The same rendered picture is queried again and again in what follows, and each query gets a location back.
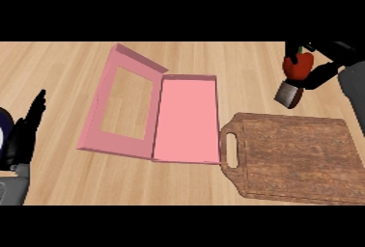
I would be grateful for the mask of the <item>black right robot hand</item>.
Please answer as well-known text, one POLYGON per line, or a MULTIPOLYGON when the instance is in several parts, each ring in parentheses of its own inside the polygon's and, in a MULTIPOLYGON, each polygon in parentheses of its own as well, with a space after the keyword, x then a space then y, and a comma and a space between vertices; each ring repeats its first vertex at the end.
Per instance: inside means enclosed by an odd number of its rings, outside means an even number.
POLYGON ((318 51, 329 62, 312 66, 310 73, 304 80, 291 80, 287 78, 281 83, 275 100, 293 109, 304 93, 304 90, 316 89, 337 74, 341 66, 352 66, 365 60, 365 49, 356 41, 287 41, 285 48, 294 46, 301 53, 313 53, 318 51))

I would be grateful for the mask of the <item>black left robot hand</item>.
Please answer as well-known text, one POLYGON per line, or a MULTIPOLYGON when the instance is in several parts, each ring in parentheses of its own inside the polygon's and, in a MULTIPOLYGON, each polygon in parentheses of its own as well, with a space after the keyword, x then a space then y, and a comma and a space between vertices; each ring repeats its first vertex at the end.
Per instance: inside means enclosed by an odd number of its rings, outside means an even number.
POLYGON ((25 117, 16 121, 9 111, 0 107, 0 171, 10 171, 13 165, 28 164, 31 161, 44 110, 44 90, 31 102, 25 117))

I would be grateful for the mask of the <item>red bell pepper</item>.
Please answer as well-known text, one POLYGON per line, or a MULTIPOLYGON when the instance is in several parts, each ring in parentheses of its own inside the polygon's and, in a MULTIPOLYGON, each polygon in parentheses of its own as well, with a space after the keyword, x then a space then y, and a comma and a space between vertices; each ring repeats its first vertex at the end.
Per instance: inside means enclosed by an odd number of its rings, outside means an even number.
POLYGON ((285 58, 282 62, 282 69, 287 78, 291 80, 304 80, 310 73, 313 66, 313 55, 301 53, 294 46, 285 48, 285 58))

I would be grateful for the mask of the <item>brown wooden cutting board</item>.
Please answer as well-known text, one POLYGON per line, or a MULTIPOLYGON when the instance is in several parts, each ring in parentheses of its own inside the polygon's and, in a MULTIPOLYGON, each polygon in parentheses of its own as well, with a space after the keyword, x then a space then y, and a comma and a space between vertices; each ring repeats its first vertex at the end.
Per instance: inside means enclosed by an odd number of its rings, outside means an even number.
POLYGON ((341 119, 238 113, 238 166, 222 170, 241 196, 322 205, 365 205, 365 166, 341 119))

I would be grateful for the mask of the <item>pink cardboard box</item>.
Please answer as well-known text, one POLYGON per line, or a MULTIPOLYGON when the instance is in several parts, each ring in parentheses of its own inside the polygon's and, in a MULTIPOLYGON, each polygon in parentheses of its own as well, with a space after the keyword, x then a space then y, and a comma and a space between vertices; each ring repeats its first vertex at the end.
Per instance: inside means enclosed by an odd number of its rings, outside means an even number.
POLYGON ((165 163, 220 162, 217 77, 171 74, 123 44, 111 47, 77 143, 81 151, 165 163), (102 130, 102 115, 118 69, 151 82, 145 133, 140 139, 102 130))

